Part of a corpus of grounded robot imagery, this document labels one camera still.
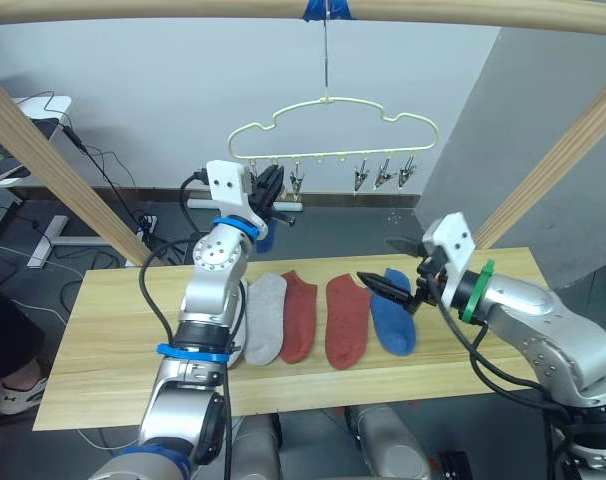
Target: red sock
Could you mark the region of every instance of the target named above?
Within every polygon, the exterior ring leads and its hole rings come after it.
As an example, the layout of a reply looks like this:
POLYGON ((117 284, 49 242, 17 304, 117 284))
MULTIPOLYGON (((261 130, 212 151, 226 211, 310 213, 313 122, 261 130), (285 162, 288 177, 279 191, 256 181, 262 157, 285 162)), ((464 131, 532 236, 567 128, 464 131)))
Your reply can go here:
POLYGON ((287 281, 283 308, 283 346, 281 358, 297 363, 307 357, 316 333, 317 286, 305 283, 296 272, 283 275, 287 281))
POLYGON ((325 353, 334 368, 344 370, 365 352, 370 292, 345 274, 330 280, 326 294, 325 353))

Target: green ring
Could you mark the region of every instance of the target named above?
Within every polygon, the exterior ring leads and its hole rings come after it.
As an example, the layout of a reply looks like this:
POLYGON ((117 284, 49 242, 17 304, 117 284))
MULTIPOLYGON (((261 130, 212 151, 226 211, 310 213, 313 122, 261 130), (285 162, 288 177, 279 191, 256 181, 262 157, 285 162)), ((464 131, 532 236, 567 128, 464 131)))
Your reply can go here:
POLYGON ((461 320, 465 323, 470 323, 472 321, 472 315, 476 310, 476 306, 478 305, 481 296, 485 293, 487 282, 489 282, 492 274, 494 274, 494 260, 490 259, 483 267, 483 270, 481 270, 479 279, 476 281, 476 285, 474 285, 474 289, 472 290, 472 295, 470 295, 470 299, 465 306, 465 311, 461 317, 461 320))

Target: blue tape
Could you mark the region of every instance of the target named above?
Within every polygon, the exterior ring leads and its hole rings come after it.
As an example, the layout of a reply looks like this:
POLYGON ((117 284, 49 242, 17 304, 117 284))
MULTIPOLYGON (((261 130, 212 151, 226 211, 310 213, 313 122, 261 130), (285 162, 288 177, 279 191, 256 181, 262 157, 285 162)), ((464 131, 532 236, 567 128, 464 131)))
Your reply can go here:
MULTIPOLYGON (((354 20, 350 14, 348 0, 329 0, 330 20, 354 20)), ((325 20, 325 0, 308 0, 303 20, 325 20)))
POLYGON ((156 346, 156 353, 182 360, 201 360, 213 363, 227 363, 230 359, 227 353, 188 352, 187 350, 170 347, 167 343, 159 343, 156 346))
POLYGON ((176 465, 176 467, 181 471, 183 480, 190 480, 190 460, 186 455, 177 452, 176 450, 168 450, 167 448, 164 448, 158 444, 142 445, 140 447, 131 446, 127 447, 117 456, 128 455, 130 453, 152 453, 154 455, 161 455, 176 465))
POLYGON ((261 233, 261 230, 259 230, 258 227, 255 227, 253 225, 248 225, 247 223, 242 222, 241 220, 237 220, 236 218, 216 217, 212 223, 214 225, 218 225, 219 223, 222 223, 224 225, 230 225, 231 227, 236 227, 239 230, 241 230, 242 232, 245 232, 247 234, 247 236, 252 239, 253 242, 255 242, 257 238, 259 238, 259 234, 261 233))

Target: sock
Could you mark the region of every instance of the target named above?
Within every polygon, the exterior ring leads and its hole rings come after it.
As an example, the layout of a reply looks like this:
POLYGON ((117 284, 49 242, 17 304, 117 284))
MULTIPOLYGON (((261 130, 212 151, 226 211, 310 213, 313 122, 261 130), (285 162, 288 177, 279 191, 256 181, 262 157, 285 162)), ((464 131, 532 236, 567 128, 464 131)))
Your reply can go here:
POLYGON ((236 326, 236 324, 238 322, 241 322, 241 325, 239 325, 239 329, 236 332, 236 336, 234 337, 234 347, 239 348, 239 350, 234 351, 230 355, 230 359, 227 361, 228 368, 231 368, 241 357, 241 353, 243 353, 243 348, 245 347, 245 339, 247 336, 247 334, 246 334, 247 303, 248 303, 248 299, 249 299, 250 295, 247 290, 247 280, 245 280, 245 278, 243 278, 241 280, 241 283, 243 283, 243 286, 245 287, 245 313, 243 314, 243 317, 241 317, 239 319, 239 313, 241 310, 241 292, 239 291, 239 300, 236 304, 236 310, 234 312, 234 322, 232 323, 232 328, 230 328, 230 332, 231 332, 234 330, 234 327, 236 326))
POLYGON ((305 283, 296 272, 283 275, 287 282, 283 309, 283 346, 281 358, 297 363, 307 357, 316 333, 317 286, 305 283))
POLYGON ((345 274, 330 280, 326 294, 325 353, 334 368, 344 370, 365 352, 370 292, 345 274))
POLYGON ((283 277, 269 272, 250 285, 245 344, 245 361, 250 365, 267 365, 281 351, 286 288, 283 277))
MULTIPOLYGON (((385 278, 394 285, 410 290, 407 277, 391 268, 385 269, 385 278)), ((416 345, 414 319, 400 305, 378 295, 372 295, 370 302, 374 329, 383 348, 394 355, 409 355, 416 345)))

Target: shoe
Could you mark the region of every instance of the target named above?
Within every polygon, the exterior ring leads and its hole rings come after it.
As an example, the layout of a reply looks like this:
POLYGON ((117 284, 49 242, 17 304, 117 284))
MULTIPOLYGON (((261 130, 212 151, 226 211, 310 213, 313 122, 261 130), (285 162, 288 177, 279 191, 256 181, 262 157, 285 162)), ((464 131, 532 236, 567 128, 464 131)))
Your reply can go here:
POLYGON ((52 366, 49 363, 40 360, 37 361, 41 366, 41 379, 29 390, 15 390, 1 384, 0 413, 3 415, 16 415, 41 403, 52 366))

